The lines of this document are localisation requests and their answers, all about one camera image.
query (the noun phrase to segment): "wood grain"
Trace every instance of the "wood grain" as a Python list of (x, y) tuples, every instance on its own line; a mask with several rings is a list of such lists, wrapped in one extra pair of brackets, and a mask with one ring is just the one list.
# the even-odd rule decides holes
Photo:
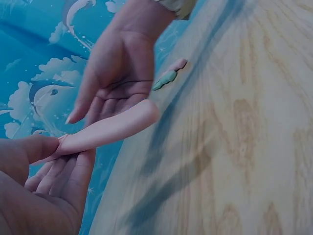
[(90, 234), (313, 231), (313, 1), (208, 0), (124, 141)]

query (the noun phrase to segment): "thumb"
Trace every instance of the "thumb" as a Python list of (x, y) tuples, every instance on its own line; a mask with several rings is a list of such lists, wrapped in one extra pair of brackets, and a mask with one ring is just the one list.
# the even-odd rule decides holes
[(27, 138), (13, 140), (26, 153), (29, 164), (45, 159), (55, 152), (59, 140), (55, 137), (32, 135)]
[(91, 103), (100, 88), (99, 81), (94, 71), (87, 65), (84, 72), (84, 78), (75, 101), (74, 110), (68, 116), (67, 123), (77, 123), (85, 117)]

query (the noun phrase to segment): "fingernail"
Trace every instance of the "fingernail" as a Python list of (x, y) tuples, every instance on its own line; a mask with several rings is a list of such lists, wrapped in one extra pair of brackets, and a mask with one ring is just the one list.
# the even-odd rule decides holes
[(70, 121), (70, 115), (68, 116), (67, 120), (65, 121), (65, 125), (67, 125)]

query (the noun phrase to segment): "wrist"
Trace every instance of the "wrist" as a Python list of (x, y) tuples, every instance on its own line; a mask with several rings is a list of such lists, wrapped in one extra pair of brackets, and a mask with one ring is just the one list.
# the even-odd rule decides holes
[(154, 44), (174, 19), (174, 12), (154, 0), (128, 0), (115, 15), (110, 27), (142, 34)]

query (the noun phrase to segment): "sleeve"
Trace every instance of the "sleeve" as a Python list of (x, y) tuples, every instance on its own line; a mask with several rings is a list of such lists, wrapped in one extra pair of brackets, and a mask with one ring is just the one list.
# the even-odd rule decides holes
[(170, 11), (175, 11), (176, 18), (188, 20), (198, 0), (154, 0), (161, 3)]

